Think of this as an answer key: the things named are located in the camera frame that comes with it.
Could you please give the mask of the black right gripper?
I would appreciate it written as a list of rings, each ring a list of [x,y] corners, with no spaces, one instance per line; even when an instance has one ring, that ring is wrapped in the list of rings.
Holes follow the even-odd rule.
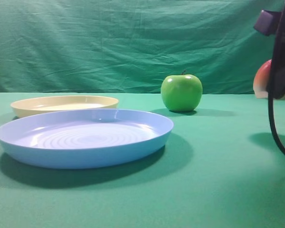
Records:
[[[270,92],[274,99],[285,97],[285,1],[280,11],[276,11],[275,46],[270,74],[273,77],[273,87]]]

